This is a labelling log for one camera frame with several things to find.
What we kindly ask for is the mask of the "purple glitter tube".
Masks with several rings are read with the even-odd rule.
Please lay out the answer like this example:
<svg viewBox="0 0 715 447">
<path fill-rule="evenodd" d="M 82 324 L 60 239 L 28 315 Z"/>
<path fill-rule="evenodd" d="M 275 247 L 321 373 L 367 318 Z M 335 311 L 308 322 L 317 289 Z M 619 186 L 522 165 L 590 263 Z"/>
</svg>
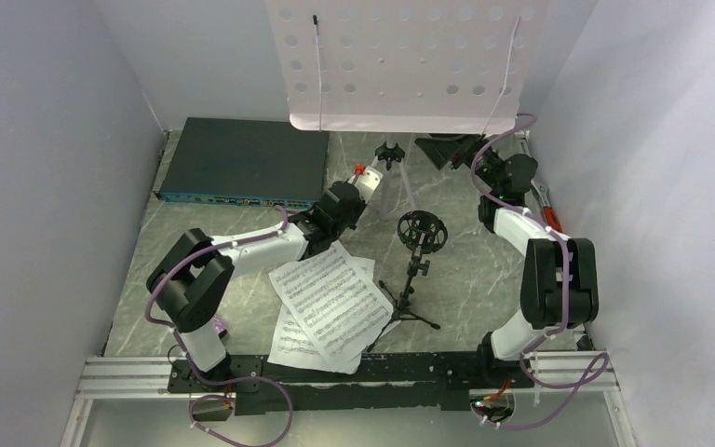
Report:
<svg viewBox="0 0 715 447">
<path fill-rule="evenodd" d="M 228 335 L 228 330 L 223 322 L 217 316 L 213 316 L 211 321 L 216 329 L 218 337 L 220 339 L 224 339 Z"/>
</svg>

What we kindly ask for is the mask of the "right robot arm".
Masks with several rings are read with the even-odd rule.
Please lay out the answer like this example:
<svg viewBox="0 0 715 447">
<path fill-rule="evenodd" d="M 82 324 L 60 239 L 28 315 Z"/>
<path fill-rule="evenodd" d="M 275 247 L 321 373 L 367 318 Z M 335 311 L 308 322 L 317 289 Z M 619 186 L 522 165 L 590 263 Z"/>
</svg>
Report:
<svg viewBox="0 0 715 447">
<path fill-rule="evenodd" d="M 478 205 L 479 221 L 524 257 L 519 309 L 481 343 L 478 379 L 499 386 L 512 372 L 511 360 L 535 350 L 557 330 L 572 329 L 599 311 L 595 247 L 586 238 L 564 235 L 550 218 L 537 222 L 526 206 L 538 163 L 522 151 L 502 157 L 478 135 L 432 135 L 416 145 L 437 168 L 471 168 L 490 190 Z"/>
</svg>

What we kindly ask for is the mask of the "sheet music page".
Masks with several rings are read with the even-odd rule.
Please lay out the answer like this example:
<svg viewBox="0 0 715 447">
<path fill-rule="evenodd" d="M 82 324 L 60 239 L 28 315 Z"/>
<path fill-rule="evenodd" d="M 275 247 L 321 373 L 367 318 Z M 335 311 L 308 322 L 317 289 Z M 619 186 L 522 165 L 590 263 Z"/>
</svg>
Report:
<svg viewBox="0 0 715 447">
<path fill-rule="evenodd" d="M 352 374 L 357 371 L 359 353 L 351 359 L 329 363 L 309 340 L 305 329 L 297 322 L 289 307 L 291 289 L 297 283 L 312 277 L 320 267 L 327 268 L 336 264 L 354 266 L 367 273 L 367 268 L 373 267 L 373 260 L 359 258 L 355 263 L 349 254 L 343 257 L 326 252 L 306 261 L 284 264 L 270 273 L 271 283 L 282 303 L 270 350 L 271 363 L 328 373 Z"/>
<path fill-rule="evenodd" d="M 320 254 L 326 252 L 349 254 L 339 242 Z M 359 259 L 350 256 L 355 263 Z M 392 305 L 374 283 L 373 268 L 374 262 L 367 273 L 346 264 L 320 267 L 291 289 L 290 311 L 329 363 L 357 353 L 361 361 L 364 349 L 390 319 Z"/>
</svg>

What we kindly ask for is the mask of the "black microphone tripod with shockmount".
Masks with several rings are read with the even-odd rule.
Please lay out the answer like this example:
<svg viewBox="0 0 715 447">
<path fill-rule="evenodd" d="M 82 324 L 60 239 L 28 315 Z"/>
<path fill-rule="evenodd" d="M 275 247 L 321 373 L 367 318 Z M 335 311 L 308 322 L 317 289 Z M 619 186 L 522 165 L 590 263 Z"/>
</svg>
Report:
<svg viewBox="0 0 715 447">
<path fill-rule="evenodd" d="M 372 352 L 383 334 L 390 330 L 394 323 L 421 321 L 433 330 L 438 331 L 441 329 L 439 324 L 412 312 L 410 298 L 414 294 L 412 281 L 418 276 L 426 277 L 428 275 L 430 262 L 425 260 L 424 257 L 440 251 L 447 242 L 447 227 L 432 212 L 411 210 L 398 219 L 397 235 L 402 245 L 411 252 L 411 258 L 406 269 L 407 279 L 398 294 L 391 292 L 382 280 L 378 282 L 380 289 L 391 298 L 392 312 L 390 319 L 380 330 L 380 334 L 367 346 L 367 353 Z"/>
</svg>

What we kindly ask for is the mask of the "lilac perforated music stand desk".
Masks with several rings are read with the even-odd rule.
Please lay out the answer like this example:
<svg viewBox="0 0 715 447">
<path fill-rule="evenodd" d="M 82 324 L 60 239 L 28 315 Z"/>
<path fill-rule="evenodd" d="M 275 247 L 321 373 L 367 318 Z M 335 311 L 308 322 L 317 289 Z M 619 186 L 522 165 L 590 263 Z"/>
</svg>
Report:
<svg viewBox="0 0 715 447">
<path fill-rule="evenodd" d="M 269 1 L 300 130 L 512 129 L 546 1 Z"/>
</svg>

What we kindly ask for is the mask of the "red handled wrench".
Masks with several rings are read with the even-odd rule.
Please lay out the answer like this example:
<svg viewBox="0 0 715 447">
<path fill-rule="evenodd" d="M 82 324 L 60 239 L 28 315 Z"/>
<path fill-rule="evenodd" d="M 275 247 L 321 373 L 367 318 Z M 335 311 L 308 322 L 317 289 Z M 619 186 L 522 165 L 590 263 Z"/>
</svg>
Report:
<svg viewBox="0 0 715 447">
<path fill-rule="evenodd" d="M 541 213 L 545 221 L 545 225 L 539 227 L 536 235 L 538 235 L 539 237 L 545 237 L 556 243 L 562 242 L 563 244 L 566 244 L 569 237 L 565 235 L 562 231 L 562 226 L 560 224 L 558 215 L 552 208 L 551 203 L 549 201 L 549 190 L 543 183 L 543 181 L 540 179 L 539 174 L 535 174 L 531 179 L 531 191 L 533 192 L 533 195 L 540 206 Z M 558 236 L 553 237 L 550 233 L 548 233 L 546 231 L 547 227 L 550 227 L 552 231 Z"/>
</svg>

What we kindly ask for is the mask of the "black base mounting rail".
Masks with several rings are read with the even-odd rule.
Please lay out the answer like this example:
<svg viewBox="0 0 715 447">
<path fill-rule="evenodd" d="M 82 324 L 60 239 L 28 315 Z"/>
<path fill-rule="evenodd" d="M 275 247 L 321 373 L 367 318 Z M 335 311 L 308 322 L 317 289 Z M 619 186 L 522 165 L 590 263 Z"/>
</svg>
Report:
<svg viewBox="0 0 715 447">
<path fill-rule="evenodd" d="M 354 374 L 272 364 L 265 355 L 234 355 L 236 414 L 436 407 L 462 411 L 501 386 L 529 389 L 533 382 L 514 361 L 483 360 L 475 352 L 369 354 Z"/>
</svg>

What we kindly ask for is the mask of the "dark network switch box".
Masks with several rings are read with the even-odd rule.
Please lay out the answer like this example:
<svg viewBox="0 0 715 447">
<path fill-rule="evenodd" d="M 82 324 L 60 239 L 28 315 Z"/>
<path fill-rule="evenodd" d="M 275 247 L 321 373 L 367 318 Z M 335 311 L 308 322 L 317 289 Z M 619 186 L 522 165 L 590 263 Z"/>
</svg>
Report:
<svg viewBox="0 0 715 447">
<path fill-rule="evenodd" d="M 329 139 L 288 122 L 189 117 L 155 196 L 304 210 L 323 192 Z"/>
</svg>

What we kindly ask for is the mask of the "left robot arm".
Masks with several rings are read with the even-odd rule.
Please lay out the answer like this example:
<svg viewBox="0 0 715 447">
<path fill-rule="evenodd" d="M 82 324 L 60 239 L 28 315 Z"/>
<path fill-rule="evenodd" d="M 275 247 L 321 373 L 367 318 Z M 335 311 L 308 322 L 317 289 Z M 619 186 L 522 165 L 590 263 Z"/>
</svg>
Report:
<svg viewBox="0 0 715 447">
<path fill-rule="evenodd" d="M 231 358 L 214 323 L 229 282 L 240 275 L 320 254 L 356 227 L 379 184 L 367 174 L 336 182 L 310 209 L 274 226 L 217 243 L 201 229 L 184 232 L 146 281 L 149 306 L 182 341 L 194 379 L 208 391 L 230 378 Z"/>
</svg>

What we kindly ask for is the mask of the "aluminium frame rail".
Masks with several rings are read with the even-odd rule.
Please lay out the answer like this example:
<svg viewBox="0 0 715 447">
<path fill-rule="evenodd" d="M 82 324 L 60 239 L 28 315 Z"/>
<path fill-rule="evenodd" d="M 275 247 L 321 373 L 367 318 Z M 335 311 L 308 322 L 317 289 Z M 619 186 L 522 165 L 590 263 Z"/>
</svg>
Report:
<svg viewBox="0 0 715 447">
<path fill-rule="evenodd" d="M 86 360 L 76 396 L 91 400 L 166 398 L 171 365 L 161 357 Z"/>
</svg>

